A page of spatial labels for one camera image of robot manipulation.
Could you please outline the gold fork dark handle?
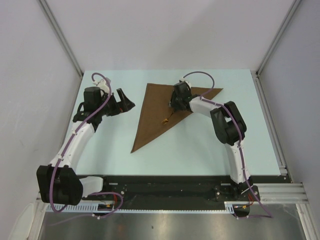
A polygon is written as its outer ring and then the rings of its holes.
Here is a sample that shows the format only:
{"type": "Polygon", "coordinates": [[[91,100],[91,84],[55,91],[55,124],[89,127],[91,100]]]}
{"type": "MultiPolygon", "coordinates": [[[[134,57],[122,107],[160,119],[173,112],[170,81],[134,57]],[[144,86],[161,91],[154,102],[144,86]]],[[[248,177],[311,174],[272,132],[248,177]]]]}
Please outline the gold fork dark handle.
{"type": "Polygon", "coordinates": [[[168,117],[166,117],[161,123],[162,123],[163,125],[167,124],[173,114],[174,114],[174,112],[172,112],[168,117]]]}

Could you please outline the brown cloth napkin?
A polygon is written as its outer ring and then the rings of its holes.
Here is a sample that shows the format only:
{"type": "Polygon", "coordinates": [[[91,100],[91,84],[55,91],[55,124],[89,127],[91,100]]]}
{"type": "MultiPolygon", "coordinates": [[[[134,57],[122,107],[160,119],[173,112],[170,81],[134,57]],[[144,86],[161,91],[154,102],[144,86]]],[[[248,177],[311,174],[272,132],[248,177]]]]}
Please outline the brown cloth napkin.
{"type": "Polygon", "coordinates": [[[162,124],[162,121],[173,112],[173,109],[169,107],[173,89],[172,85],[166,84],[148,83],[146,85],[137,132],[131,149],[132,153],[149,144],[192,114],[189,111],[177,111],[170,117],[167,124],[162,124]]]}

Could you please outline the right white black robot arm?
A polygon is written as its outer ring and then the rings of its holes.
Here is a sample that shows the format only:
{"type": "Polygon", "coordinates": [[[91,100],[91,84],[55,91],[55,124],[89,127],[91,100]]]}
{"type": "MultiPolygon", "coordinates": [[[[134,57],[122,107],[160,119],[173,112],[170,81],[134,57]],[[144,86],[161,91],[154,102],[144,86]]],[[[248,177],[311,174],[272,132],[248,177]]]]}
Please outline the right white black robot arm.
{"type": "Polygon", "coordinates": [[[211,118],[215,135],[224,145],[230,166],[230,194],[242,201],[252,187],[251,175],[244,158],[245,132],[247,126],[236,104],[233,101],[221,104],[205,98],[203,95],[192,94],[190,84],[180,81],[173,86],[169,106],[177,111],[200,113],[211,118]]]}

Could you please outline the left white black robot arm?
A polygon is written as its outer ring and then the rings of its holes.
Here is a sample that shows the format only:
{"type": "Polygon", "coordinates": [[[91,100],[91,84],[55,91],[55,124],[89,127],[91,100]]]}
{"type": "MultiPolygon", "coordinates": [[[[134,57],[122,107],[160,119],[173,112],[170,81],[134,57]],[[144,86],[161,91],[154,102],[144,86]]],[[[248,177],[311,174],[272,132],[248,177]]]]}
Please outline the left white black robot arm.
{"type": "Polygon", "coordinates": [[[94,194],[105,200],[111,188],[99,176],[79,178],[75,173],[82,153],[89,140],[96,133],[103,117],[126,113],[135,107],[121,88],[108,94],[106,87],[85,88],[81,102],[72,119],[71,131],[57,155],[48,165],[41,165],[36,171],[41,200],[44,203],[76,206],[83,197],[94,194]]]}

